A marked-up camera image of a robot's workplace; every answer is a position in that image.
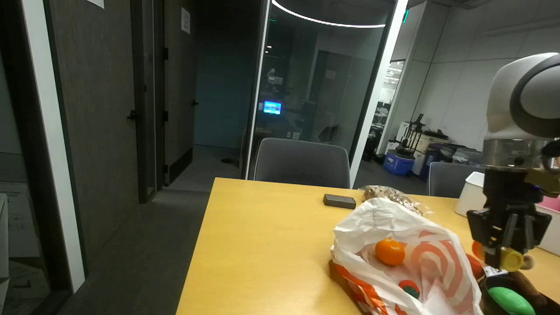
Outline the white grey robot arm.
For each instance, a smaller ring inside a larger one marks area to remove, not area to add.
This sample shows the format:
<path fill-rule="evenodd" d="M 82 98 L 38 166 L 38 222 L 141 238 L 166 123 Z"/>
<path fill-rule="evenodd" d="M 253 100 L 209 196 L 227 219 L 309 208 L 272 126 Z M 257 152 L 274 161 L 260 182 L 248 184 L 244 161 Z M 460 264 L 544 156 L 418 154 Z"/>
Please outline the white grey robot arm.
<path fill-rule="evenodd" d="M 489 84 L 482 140 L 486 203 L 468 210 L 472 240 L 496 266 L 505 250 L 526 254 L 551 217 L 535 210 L 558 194 L 560 54 L 538 53 L 503 65 Z"/>

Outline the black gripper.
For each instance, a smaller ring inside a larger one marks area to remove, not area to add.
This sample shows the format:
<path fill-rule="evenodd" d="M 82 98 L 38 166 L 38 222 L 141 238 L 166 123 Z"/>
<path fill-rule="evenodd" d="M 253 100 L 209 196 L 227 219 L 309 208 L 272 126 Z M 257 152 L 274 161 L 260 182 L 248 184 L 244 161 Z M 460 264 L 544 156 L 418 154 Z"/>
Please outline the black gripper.
<path fill-rule="evenodd" d="M 551 222 L 535 205 L 538 189 L 524 180 L 526 170 L 486 168 L 481 210 L 468 210 L 467 222 L 474 242 L 486 249 L 514 249 L 521 254 L 537 247 Z"/>

